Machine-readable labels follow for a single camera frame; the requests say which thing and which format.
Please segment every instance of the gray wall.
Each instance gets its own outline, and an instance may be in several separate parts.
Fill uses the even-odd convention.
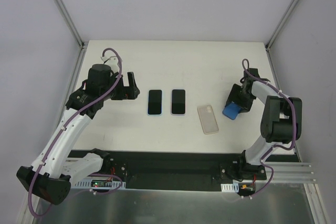
[[[267,42],[291,0],[63,0],[83,40]]]
[[[50,138],[78,53],[53,0],[0,0],[1,223],[16,222],[16,171]]]
[[[302,0],[271,48],[284,91],[303,100],[303,161],[312,162],[336,222],[336,0]]]

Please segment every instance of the black smartphone screen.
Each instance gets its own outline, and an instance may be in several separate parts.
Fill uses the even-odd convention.
[[[161,115],[162,90],[148,92],[148,115]]]
[[[184,115],[185,114],[185,90],[173,89],[172,91],[172,114]]]

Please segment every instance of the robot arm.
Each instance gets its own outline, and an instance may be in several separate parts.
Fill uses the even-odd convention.
[[[234,120],[239,113],[249,112],[256,98],[265,105],[260,124],[261,136],[249,149],[242,152],[237,164],[227,169],[229,177],[237,179],[250,179],[251,175],[257,175],[258,178],[260,171],[264,170],[262,161],[266,160],[276,148],[290,143],[293,136],[289,103],[268,85],[267,79],[260,78],[258,69],[248,68],[248,72],[263,82],[244,72],[244,77],[240,81],[242,85],[233,85],[223,110],[225,116]],[[298,139],[301,135],[302,101],[299,98],[284,96],[295,108],[296,139]]]
[[[71,185],[76,184],[92,173],[109,172],[110,156],[108,153],[98,149],[91,150],[84,158],[73,164],[67,166],[65,164],[66,158],[78,137],[92,121],[98,110],[103,107],[104,101],[109,99],[134,100],[140,94],[132,72],[128,72],[128,87],[124,86],[122,77],[117,82],[118,73],[114,73],[113,69],[119,68],[116,66],[118,61],[115,59],[115,57],[110,57],[104,61],[104,64],[95,64],[90,68],[88,79],[82,83],[78,90],[70,95],[66,103],[64,116],[44,150],[33,161],[31,167],[21,166],[19,168],[16,176],[26,190],[29,190],[33,177],[39,170],[33,185],[33,194],[54,205],[58,205],[67,197]],[[87,109],[82,109],[112,89],[113,85],[115,85],[115,88],[102,100]],[[56,138],[58,140],[49,152],[47,159],[43,160]]]

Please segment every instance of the transparent phone case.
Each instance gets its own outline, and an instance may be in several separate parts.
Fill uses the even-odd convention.
[[[197,111],[204,134],[217,133],[219,129],[211,105],[198,106]]]

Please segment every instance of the blue object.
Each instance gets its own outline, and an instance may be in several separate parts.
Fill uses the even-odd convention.
[[[237,104],[232,102],[224,108],[223,115],[227,116],[231,120],[234,120],[234,119],[236,119],[240,110],[241,110],[241,108]]]

